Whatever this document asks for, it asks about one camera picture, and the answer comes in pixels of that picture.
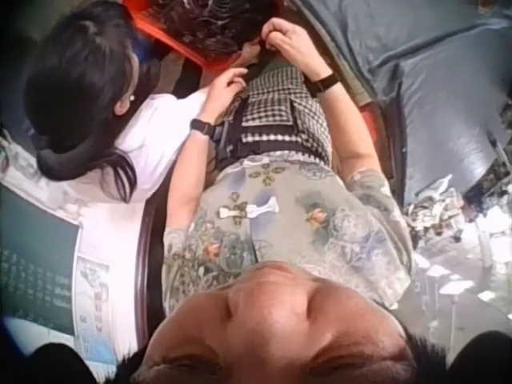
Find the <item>floral shirt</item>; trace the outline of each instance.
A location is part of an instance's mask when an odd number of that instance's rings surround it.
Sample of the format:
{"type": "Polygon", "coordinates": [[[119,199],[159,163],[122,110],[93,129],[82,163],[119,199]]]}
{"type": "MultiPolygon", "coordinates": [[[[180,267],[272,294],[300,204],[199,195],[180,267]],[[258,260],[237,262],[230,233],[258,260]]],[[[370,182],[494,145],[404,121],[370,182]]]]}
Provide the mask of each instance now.
{"type": "Polygon", "coordinates": [[[290,262],[387,306],[410,284],[412,247],[384,175],[346,185],[314,162],[253,156],[224,170],[191,228],[167,228],[163,302],[235,280],[255,263],[290,262]]]}

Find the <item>black and white checkered fabric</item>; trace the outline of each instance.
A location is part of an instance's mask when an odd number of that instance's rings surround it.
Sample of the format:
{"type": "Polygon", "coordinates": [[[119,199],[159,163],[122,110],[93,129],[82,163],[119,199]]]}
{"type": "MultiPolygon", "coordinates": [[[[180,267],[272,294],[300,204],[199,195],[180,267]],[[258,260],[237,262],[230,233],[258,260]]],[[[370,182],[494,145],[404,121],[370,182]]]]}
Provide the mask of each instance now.
{"type": "MultiPolygon", "coordinates": [[[[292,125],[295,120],[296,130],[295,134],[244,134],[244,142],[300,142],[313,152],[321,154],[322,158],[300,153],[290,153],[289,158],[330,165],[331,143],[326,118],[318,100],[313,99],[304,86],[300,71],[287,66],[256,78],[228,109],[224,120],[233,120],[240,100],[247,96],[249,101],[243,114],[243,126],[292,125]]],[[[287,152],[271,154],[283,155],[287,152]]]]}

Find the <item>black watch strap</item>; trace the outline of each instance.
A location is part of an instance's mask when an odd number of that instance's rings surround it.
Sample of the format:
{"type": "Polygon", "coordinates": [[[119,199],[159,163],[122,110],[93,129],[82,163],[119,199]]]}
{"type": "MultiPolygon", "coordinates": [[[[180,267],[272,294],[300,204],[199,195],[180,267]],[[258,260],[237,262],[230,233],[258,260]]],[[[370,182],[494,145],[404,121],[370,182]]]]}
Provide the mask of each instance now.
{"type": "Polygon", "coordinates": [[[304,84],[306,85],[306,88],[308,92],[310,93],[312,98],[316,98],[318,94],[321,94],[322,92],[325,92],[329,88],[332,88],[336,84],[339,83],[339,77],[336,75],[335,72],[330,74],[329,76],[326,76],[316,82],[312,82],[307,78],[307,76],[304,76],[304,84]]]}
{"type": "Polygon", "coordinates": [[[215,128],[208,122],[204,122],[203,120],[199,120],[198,118],[193,118],[190,121],[190,130],[196,130],[201,132],[205,136],[208,136],[210,139],[213,139],[215,128]]]}

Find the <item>woman's hand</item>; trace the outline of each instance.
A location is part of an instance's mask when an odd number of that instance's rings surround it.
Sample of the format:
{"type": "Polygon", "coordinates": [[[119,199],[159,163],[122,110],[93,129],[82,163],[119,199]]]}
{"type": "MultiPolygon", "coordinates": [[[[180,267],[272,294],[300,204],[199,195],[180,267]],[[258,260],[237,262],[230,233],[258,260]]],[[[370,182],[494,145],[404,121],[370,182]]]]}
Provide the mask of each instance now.
{"type": "Polygon", "coordinates": [[[237,56],[237,59],[231,64],[231,68],[245,68],[250,64],[254,64],[258,61],[258,56],[261,47],[259,41],[246,42],[243,45],[242,52],[237,56]]]}
{"type": "Polygon", "coordinates": [[[263,26],[262,38],[268,49],[281,52],[290,64],[299,68],[312,82],[333,73],[306,30],[300,26],[281,18],[272,18],[263,26]]]}
{"type": "Polygon", "coordinates": [[[230,106],[234,96],[245,88],[246,82],[242,76],[246,73],[245,68],[231,68],[213,80],[198,119],[215,124],[217,118],[230,106]]]}

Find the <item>man's hand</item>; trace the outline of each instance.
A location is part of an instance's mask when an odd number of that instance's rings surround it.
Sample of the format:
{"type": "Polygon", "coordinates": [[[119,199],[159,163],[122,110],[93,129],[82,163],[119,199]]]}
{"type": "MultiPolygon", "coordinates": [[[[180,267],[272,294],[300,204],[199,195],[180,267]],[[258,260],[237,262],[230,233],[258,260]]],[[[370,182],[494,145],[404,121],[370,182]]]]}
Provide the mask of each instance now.
{"type": "Polygon", "coordinates": [[[217,118],[230,106],[236,94],[246,87],[242,79],[246,73],[245,68],[232,68],[213,80],[198,119],[215,124],[217,118]]]}
{"type": "Polygon", "coordinates": [[[263,26],[262,38],[268,49],[278,50],[290,64],[296,66],[312,82],[333,73],[306,30],[300,26],[282,18],[272,18],[263,26]]]}

